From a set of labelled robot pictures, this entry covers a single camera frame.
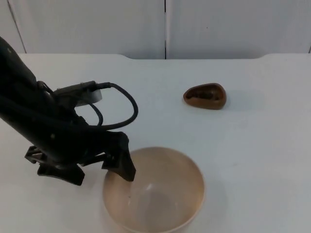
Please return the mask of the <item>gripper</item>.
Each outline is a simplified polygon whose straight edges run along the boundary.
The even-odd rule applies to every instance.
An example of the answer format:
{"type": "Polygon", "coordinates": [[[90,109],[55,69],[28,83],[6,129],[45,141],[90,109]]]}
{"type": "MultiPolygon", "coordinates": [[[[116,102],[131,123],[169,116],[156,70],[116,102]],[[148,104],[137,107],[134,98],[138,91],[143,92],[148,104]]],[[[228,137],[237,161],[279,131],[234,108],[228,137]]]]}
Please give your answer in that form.
{"type": "Polygon", "coordinates": [[[38,176],[81,186],[85,174],[77,164],[104,160],[102,169],[133,182],[136,168],[128,137],[106,126],[88,125],[75,112],[79,102],[89,104],[90,97],[79,92],[52,96],[46,92],[25,96],[2,93],[0,117],[34,145],[27,150],[25,159],[39,163],[38,176]],[[105,158],[98,158],[101,153],[105,153],[105,158]]]}

